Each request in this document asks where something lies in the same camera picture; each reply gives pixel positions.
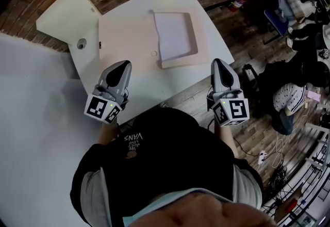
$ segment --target pink object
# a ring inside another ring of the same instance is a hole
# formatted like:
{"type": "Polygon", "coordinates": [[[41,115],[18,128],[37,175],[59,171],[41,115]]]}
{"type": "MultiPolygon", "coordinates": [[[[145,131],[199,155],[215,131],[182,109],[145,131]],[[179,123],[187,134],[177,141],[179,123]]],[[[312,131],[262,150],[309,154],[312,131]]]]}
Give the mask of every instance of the pink object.
{"type": "Polygon", "coordinates": [[[320,102],[320,100],[321,100],[321,94],[318,94],[318,93],[310,91],[310,90],[307,93],[307,97],[310,99],[313,99],[315,101],[318,101],[318,102],[320,102]]]}

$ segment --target small round hole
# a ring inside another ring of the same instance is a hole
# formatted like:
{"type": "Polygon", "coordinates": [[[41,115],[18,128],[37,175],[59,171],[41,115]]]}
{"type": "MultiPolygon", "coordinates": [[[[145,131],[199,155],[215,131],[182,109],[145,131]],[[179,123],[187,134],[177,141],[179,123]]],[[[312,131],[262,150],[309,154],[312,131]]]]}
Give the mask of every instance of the small round hole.
{"type": "Polygon", "coordinates": [[[81,50],[81,49],[84,49],[85,48],[85,46],[86,46],[86,39],[84,39],[84,38],[81,38],[78,42],[77,42],[77,48],[79,49],[79,50],[81,50]]]}

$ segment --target chair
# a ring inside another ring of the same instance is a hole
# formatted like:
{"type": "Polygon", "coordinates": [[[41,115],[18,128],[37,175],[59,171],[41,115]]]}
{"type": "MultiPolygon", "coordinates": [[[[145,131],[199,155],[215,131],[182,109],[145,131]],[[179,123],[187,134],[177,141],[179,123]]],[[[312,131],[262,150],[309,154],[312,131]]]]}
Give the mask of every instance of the chair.
{"type": "Polygon", "coordinates": [[[278,32],[278,35],[273,37],[272,39],[268,40],[264,44],[268,44],[275,39],[277,39],[280,36],[284,36],[287,33],[288,26],[295,23],[294,15],[292,13],[292,10],[287,3],[287,0],[278,0],[278,6],[276,6],[277,9],[266,9],[264,10],[264,14],[271,23],[271,25],[274,27],[274,29],[278,32]],[[283,13],[284,16],[280,17],[278,14],[276,14],[276,11],[279,13],[283,13]]]}

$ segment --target hair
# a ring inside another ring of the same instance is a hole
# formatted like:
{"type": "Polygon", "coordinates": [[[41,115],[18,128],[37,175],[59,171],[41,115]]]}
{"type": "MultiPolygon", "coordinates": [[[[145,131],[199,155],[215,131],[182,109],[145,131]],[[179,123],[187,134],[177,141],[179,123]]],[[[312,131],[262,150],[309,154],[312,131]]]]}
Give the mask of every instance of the hair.
{"type": "Polygon", "coordinates": [[[291,79],[290,81],[291,83],[299,87],[304,87],[308,83],[307,74],[305,74],[305,72],[302,72],[302,70],[298,72],[292,72],[290,79],[291,79]]]}
{"type": "Polygon", "coordinates": [[[327,87],[329,85],[330,72],[328,66],[318,61],[308,76],[310,82],[314,87],[327,87]]]}

